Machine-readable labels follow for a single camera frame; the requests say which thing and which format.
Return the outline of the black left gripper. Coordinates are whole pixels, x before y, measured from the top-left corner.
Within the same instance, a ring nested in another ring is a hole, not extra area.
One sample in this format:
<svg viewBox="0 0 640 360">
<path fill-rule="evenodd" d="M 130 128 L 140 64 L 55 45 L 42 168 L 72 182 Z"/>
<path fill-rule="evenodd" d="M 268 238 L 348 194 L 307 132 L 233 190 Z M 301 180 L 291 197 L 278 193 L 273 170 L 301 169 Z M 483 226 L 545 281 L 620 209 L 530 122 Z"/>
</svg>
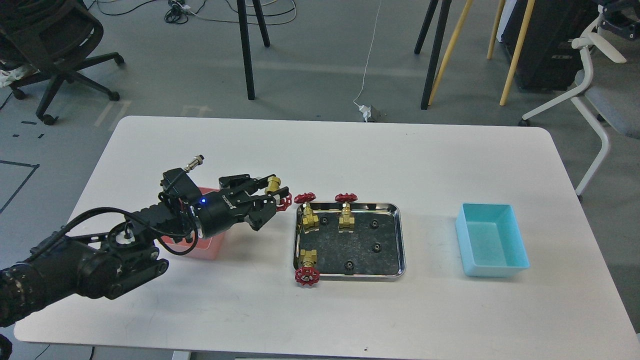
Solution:
<svg viewBox="0 0 640 360">
<path fill-rule="evenodd" d="M 218 178 L 220 191 L 204 194 L 192 203 L 198 235 L 208 239 L 238 223 L 259 231 L 277 211 L 286 211 L 291 206 L 290 189 L 267 187 L 272 176 L 237 174 Z M 260 189 L 265 189 L 265 194 L 254 194 Z"/>
</svg>

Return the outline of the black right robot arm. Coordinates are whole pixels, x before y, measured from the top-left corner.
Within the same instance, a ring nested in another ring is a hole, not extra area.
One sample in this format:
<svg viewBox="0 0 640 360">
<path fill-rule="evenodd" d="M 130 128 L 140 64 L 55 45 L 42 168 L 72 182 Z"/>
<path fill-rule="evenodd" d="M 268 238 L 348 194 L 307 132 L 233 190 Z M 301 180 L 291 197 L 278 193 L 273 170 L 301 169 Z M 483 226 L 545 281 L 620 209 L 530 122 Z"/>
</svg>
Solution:
<svg viewBox="0 0 640 360">
<path fill-rule="evenodd" d="M 598 5 L 598 27 L 629 41 L 639 39 L 638 0 L 594 0 Z"/>
</svg>

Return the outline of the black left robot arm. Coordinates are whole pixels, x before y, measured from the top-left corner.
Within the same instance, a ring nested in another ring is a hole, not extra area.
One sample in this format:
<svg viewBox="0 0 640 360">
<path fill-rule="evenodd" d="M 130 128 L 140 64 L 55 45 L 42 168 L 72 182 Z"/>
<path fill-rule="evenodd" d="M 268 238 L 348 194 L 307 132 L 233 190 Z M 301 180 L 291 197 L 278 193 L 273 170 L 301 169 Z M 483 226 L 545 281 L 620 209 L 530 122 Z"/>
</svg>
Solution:
<svg viewBox="0 0 640 360">
<path fill-rule="evenodd" d="M 30 256 L 1 271 L 1 326 L 7 327 L 73 294 L 116 299 L 163 275 L 169 268 L 159 246 L 167 237 L 187 241 L 222 234 L 238 223 L 258 231 L 291 198 L 270 174 L 219 178 L 218 191 L 203 194 L 189 177 L 201 155 L 187 166 L 165 171 L 159 203 L 136 212 L 97 207 L 77 215 L 30 250 Z"/>
</svg>

